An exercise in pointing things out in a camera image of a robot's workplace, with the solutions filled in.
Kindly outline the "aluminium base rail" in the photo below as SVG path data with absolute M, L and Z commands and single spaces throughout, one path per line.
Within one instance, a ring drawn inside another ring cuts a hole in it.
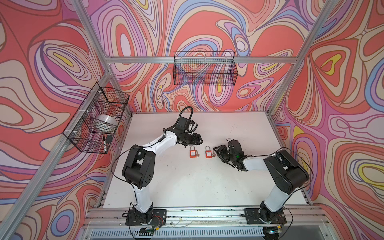
M 127 208 L 91 210 L 79 240 L 336 240 L 320 207 L 286 206 L 273 224 L 254 206 L 167 208 L 164 221 L 128 225 Z

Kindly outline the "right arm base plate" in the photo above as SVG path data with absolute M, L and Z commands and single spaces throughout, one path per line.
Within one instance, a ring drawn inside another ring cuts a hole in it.
M 287 223 L 283 208 L 277 212 L 270 212 L 267 208 L 246 208 L 240 216 L 246 218 L 249 225 L 285 225 Z

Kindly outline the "black marker in basket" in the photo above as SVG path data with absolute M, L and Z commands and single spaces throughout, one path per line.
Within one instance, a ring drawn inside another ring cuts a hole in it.
M 104 148 L 104 153 L 106 154 L 108 152 L 108 146 L 106 142 L 106 137 L 103 136 L 103 148 Z

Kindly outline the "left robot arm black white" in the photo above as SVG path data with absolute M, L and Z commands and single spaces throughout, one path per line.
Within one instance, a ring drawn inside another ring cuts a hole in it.
M 135 203 L 129 215 L 141 224 L 148 224 L 155 217 L 147 186 L 154 177 L 156 157 L 175 145 L 199 146 L 204 142 L 201 135 L 195 132 L 198 124 L 192 120 L 193 112 L 190 106 L 183 108 L 176 122 L 163 129 L 160 137 L 147 145 L 133 145 L 129 149 L 122 176 L 134 189 Z

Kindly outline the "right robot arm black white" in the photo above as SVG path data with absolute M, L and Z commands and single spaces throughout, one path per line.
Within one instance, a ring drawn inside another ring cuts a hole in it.
M 267 171 L 275 185 L 255 213 L 245 213 L 250 221 L 262 224 L 285 223 L 283 207 L 295 191 L 310 181 L 310 174 L 284 148 L 269 155 L 246 155 L 239 141 L 230 139 L 228 144 L 213 148 L 219 159 L 239 172 Z

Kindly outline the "red padlock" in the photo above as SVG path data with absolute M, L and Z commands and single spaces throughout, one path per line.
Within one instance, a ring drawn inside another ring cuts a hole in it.
M 198 158 L 200 156 L 199 152 L 196 150 L 195 146 L 190 146 L 190 158 Z
M 210 146 L 205 147 L 205 155 L 206 155 L 206 159 L 211 159 L 216 157 L 215 151 L 213 151 Z

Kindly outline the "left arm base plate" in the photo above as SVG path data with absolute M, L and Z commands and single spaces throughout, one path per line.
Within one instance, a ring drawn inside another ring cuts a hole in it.
M 162 226 L 166 223 L 167 210 L 155 209 L 147 213 L 141 213 L 135 209 L 122 214 L 126 218 L 126 226 Z

